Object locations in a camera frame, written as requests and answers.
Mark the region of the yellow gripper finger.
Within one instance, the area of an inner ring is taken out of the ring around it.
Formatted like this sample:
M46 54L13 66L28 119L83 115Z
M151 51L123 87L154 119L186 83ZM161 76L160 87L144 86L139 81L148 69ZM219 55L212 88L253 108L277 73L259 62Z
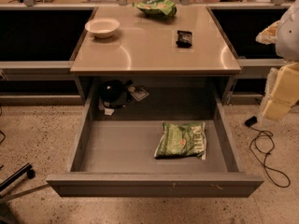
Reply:
M278 40L278 25L279 21L273 22L271 25L258 33L255 40L258 43L265 45L276 44Z
M271 68L264 91L259 120L282 119L299 101L299 63L284 65L279 69Z

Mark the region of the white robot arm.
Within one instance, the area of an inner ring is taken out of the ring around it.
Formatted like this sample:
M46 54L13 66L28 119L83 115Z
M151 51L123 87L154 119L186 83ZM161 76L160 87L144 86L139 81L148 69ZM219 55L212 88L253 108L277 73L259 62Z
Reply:
M299 101L299 0L295 0L279 21L258 33L255 40L274 44L277 56L290 62L279 69L272 68L266 80L259 119L276 121Z

